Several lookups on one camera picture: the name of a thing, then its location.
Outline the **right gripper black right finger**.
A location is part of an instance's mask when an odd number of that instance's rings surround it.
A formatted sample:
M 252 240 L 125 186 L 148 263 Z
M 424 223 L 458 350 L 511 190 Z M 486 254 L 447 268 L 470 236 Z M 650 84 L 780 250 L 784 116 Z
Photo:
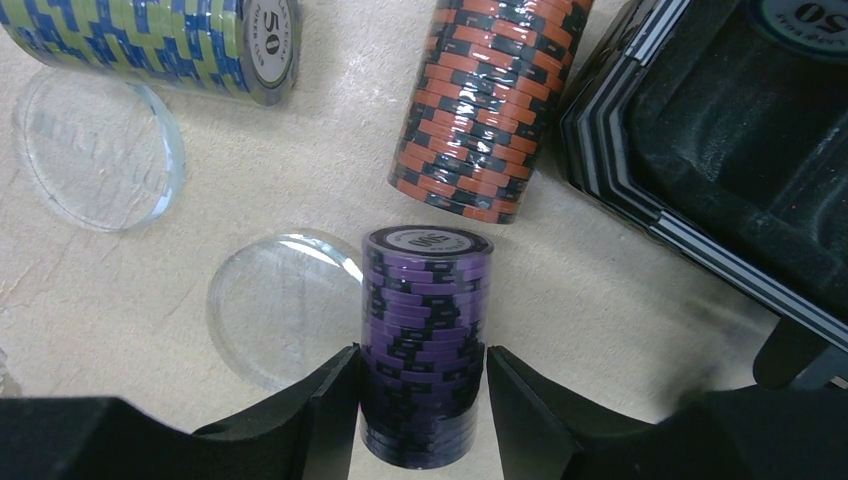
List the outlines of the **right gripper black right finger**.
M 605 442 L 652 427 L 550 380 L 503 346 L 487 350 L 486 370 L 506 479 L 596 479 L 584 470 Z

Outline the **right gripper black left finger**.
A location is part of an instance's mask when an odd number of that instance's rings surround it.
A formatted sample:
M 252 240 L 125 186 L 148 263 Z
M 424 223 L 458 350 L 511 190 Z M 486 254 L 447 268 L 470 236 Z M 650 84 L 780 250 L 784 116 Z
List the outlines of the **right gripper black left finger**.
M 194 479 L 346 479 L 358 415 L 360 346 L 304 379 L 201 427 Z

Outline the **purple black chip stack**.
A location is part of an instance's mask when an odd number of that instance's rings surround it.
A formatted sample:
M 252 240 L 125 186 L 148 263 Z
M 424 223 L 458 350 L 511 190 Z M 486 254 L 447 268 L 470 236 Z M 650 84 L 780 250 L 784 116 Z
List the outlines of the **purple black chip stack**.
M 475 439 L 494 245 L 406 225 L 362 247 L 363 442 L 401 468 L 452 464 Z

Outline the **yellow blue chip stack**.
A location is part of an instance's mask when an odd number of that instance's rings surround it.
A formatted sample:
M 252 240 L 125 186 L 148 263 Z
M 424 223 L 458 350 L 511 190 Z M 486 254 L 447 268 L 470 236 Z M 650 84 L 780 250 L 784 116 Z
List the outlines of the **yellow blue chip stack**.
M 76 70 L 261 106 L 297 76 L 297 2 L 4 1 L 1 26 L 27 54 Z

